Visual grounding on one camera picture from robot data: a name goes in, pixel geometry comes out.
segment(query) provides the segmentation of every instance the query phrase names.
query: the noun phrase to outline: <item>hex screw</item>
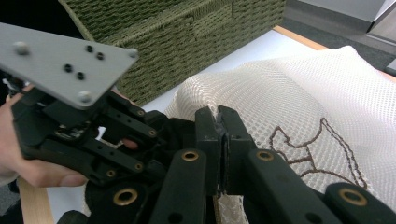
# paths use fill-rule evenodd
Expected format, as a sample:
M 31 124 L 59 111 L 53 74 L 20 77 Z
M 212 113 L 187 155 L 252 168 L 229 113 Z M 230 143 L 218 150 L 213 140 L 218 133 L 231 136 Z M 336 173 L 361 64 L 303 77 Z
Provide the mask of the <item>hex screw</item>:
M 87 50 L 89 53 L 92 53 L 93 52 L 93 46 L 87 45 L 87 47 L 85 47 L 85 50 Z
M 157 135 L 157 132 L 155 132 L 154 130 L 151 130 L 151 131 L 148 132 L 148 134 L 150 136 L 155 136 L 155 135 Z
M 98 52 L 96 54 L 96 58 L 99 60 L 104 60 L 105 59 L 105 54 L 103 54 L 102 52 Z
M 82 72 L 77 72 L 77 79 L 78 80 L 84 80 L 85 79 L 85 74 Z
M 73 66 L 72 66 L 71 64 L 69 64 L 69 63 L 65 64 L 65 65 L 64 65 L 64 71 L 65 71 L 66 73 L 71 73 L 71 72 L 73 72 Z

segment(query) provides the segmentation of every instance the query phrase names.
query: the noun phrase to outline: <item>gray metal plate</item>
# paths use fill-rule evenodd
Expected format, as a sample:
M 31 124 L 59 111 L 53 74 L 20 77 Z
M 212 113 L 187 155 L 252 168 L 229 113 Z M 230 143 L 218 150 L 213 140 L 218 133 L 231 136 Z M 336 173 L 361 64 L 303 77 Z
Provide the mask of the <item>gray metal plate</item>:
M 137 59 L 135 49 L 0 23 L 0 69 L 78 109 L 93 105 Z

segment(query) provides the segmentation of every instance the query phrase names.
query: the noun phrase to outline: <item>white cloth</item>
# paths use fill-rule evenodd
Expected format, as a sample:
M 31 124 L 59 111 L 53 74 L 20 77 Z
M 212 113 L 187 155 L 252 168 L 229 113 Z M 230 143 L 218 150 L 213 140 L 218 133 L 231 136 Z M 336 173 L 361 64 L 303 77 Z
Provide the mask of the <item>white cloth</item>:
M 309 187 L 353 183 L 396 210 L 396 83 L 352 47 L 191 77 L 165 114 L 193 120 L 207 105 L 238 111 L 257 146 L 276 150 Z M 247 223 L 239 198 L 219 203 L 224 223 Z

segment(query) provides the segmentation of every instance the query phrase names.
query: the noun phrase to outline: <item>table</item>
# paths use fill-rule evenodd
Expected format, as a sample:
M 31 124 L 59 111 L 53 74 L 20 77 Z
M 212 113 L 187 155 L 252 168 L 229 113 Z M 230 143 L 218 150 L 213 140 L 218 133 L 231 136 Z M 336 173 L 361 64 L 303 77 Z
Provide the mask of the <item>table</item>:
M 207 67 L 201 73 L 230 70 L 242 63 L 292 56 L 319 49 L 326 49 L 326 47 L 277 26 L 219 62 Z M 176 91 L 177 87 L 174 87 L 143 108 L 146 111 L 163 112 Z M 20 179 L 20 192 L 25 224 L 56 223 L 66 211 L 82 211 L 83 187 L 40 189 L 33 188 Z

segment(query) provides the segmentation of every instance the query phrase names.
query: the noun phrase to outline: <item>wicker basket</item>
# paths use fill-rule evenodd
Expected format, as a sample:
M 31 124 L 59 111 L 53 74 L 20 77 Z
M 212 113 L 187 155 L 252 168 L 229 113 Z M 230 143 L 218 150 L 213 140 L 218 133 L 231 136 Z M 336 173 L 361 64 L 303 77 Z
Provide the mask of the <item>wicker basket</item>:
M 285 0 L 60 2 L 84 38 L 139 50 L 117 85 L 138 105 L 279 24 L 285 6 Z

